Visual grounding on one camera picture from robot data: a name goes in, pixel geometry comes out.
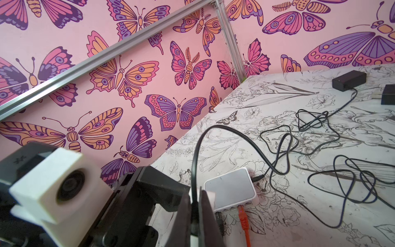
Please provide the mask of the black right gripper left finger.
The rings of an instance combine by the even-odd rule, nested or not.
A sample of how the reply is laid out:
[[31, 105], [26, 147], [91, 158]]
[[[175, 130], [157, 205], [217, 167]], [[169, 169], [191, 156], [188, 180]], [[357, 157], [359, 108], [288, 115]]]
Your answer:
[[190, 247], [191, 202], [188, 192], [182, 195], [177, 216], [165, 247]]

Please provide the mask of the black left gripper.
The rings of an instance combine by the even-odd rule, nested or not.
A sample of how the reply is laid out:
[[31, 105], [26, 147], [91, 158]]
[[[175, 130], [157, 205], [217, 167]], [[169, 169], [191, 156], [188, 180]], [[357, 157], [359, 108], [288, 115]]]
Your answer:
[[80, 246], [155, 247], [159, 234], [149, 225], [155, 206], [176, 212], [189, 189], [151, 166], [126, 173]]

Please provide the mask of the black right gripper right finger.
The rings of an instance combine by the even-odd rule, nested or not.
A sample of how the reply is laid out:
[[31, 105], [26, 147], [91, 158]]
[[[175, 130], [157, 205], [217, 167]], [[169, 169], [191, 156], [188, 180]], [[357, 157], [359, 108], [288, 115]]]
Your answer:
[[225, 247], [205, 190], [200, 191], [199, 197], [199, 247]]

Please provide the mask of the white network switch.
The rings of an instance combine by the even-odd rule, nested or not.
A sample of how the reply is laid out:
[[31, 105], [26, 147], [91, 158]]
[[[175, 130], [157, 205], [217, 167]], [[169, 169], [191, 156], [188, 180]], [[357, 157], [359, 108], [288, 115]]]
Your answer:
[[259, 198], [247, 168], [239, 168], [204, 183], [213, 211], [232, 214], [238, 206], [257, 206]]

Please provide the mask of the black power adapter left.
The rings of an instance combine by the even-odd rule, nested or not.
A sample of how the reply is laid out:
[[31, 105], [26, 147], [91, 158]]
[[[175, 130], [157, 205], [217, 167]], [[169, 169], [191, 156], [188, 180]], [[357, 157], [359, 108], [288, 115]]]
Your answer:
[[332, 87], [344, 92], [366, 83], [367, 74], [360, 71], [350, 71], [344, 75], [332, 79]]

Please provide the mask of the black power adapter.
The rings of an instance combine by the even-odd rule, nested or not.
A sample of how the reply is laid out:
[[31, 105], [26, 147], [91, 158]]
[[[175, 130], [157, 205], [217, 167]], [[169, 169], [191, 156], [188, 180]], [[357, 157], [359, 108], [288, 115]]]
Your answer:
[[367, 74], [360, 71], [350, 71], [344, 75], [332, 79], [332, 87], [344, 92], [366, 83]]
[[395, 85], [387, 84], [382, 92], [381, 105], [395, 105]]

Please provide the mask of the black power adapter right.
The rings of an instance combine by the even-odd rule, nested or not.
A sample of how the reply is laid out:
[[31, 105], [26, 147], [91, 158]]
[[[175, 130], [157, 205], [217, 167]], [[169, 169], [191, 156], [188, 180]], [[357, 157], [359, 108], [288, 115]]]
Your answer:
[[395, 105], [395, 85], [387, 84], [382, 92], [381, 105]]

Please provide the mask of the aluminium frame post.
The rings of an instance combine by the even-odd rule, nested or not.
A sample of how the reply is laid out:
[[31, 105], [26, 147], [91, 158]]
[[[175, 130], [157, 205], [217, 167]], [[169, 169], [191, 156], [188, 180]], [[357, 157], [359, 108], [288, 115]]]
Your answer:
[[230, 20], [228, 18], [225, 5], [223, 1], [214, 1], [215, 10], [220, 21], [222, 33], [224, 35], [228, 51], [230, 53], [235, 72], [238, 76], [239, 81], [242, 83], [246, 78], [247, 74], [244, 69], [242, 57], [238, 49], [238, 45], [235, 39], [235, 34], [231, 28]]

